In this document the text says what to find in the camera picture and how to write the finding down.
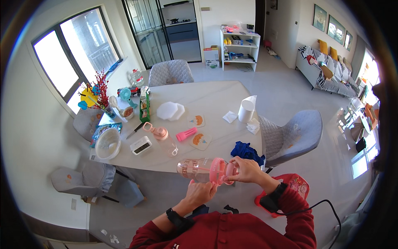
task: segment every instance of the vase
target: vase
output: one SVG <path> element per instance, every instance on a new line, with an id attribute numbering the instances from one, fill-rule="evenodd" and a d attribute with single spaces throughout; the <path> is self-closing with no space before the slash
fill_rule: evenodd
<path id="1" fill-rule="evenodd" d="M 107 107 L 105 107 L 105 109 L 101 109 L 103 112 L 106 113 L 106 115 L 108 115 L 111 119 L 114 119 L 116 117 L 116 112 L 113 110 L 113 108 L 108 105 Z"/>

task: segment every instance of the cookie illustration coaster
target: cookie illustration coaster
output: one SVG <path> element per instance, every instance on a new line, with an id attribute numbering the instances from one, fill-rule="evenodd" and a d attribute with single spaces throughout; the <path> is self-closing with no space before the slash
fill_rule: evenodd
<path id="1" fill-rule="evenodd" d="M 199 128 L 205 126 L 205 118 L 203 115 L 189 115 L 188 116 L 188 128 Z"/>
<path id="2" fill-rule="evenodd" d="M 189 144 L 196 149 L 204 151 L 211 142 L 211 139 L 210 135 L 198 133 L 190 139 Z"/>

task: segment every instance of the framed picture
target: framed picture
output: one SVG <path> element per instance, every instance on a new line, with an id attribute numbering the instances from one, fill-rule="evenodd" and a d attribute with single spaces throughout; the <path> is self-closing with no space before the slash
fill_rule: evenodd
<path id="1" fill-rule="evenodd" d="M 345 28 L 331 15 L 329 15 L 328 35 L 343 45 Z"/>
<path id="2" fill-rule="evenodd" d="M 278 0 L 271 0 L 271 9 L 278 9 Z"/>
<path id="3" fill-rule="evenodd" d="M 317 29 L 325 32 L 327 12 L 315 4 L 314 8 L 314 21 L 312 25 Z"/>
<path id="4" fill-rule="evenodd" d="M 350 51 L 351 49 L 351 43 L 352 43 L 352 34 L 350 34 L 347 30 L 347 34 L 345 35 L 344 39 L 344 47 Z"/>

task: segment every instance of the clear plastic bottle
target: clear plastic bottle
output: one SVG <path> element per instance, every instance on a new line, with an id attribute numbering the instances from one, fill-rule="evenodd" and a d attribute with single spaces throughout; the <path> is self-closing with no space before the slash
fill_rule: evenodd
<path id="1" fill-rule="evenodd" d="M 133 69 L 131 79 L 133 81 L 133 85 L 142 86 L 144 84 L 144 78 L 142 77 L 142 74 L 138 69 Z"/>
<path id="2" fill-rule="evenodd" d="M 178 148 L 172 137 L 169 135 L 169 132 L 165 127 L 158 127 L 155 128 L 152 126 L 151 123 L 146 122 L 144 126 L 142 127 L 145 131 L 147 132 L 152 132 L 153 137 L 158 141 L 160 147 L 162 150 L 169 156 L 169 157 L 174 157 L 177 155 Z"/>
<path id="3" fill-rule="evenodd" d="M 182 159 L 177 164 L 177 173 L 197 182 L 216 182 L 231 185 L 233 181 L 225 182 L 224 177 L 237 174 L 235 163 L 228 163 L 222 158 Z"/>

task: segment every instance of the chair leg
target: chair leg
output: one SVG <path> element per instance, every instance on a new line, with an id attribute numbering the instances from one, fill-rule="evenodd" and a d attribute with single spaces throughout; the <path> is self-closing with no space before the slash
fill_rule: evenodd
<path id="1" fill-rule="evenodd" d="M 102 197 L 104 197 L 105 199 L 111 200 L 111 201 L 113 201 L 113 202 L 119 202 L 118 200 L 115 200 L 115 199 L 113 199 L 113 198 L 110 198 L 110 197 L 108 197 L 108 196 L 106 196 L 106 195 L 104 195 L 104 196 L 102 196 Z"/>
<path id="2" fill-rule="evenodd" d="M 123 172 L 120 172 L 119 170 L 116 170 L 116 173 L 118 173 L 121 176 L 126 177 L 127 179 L 129 178 L 127 175 L 125 175 Z"/>

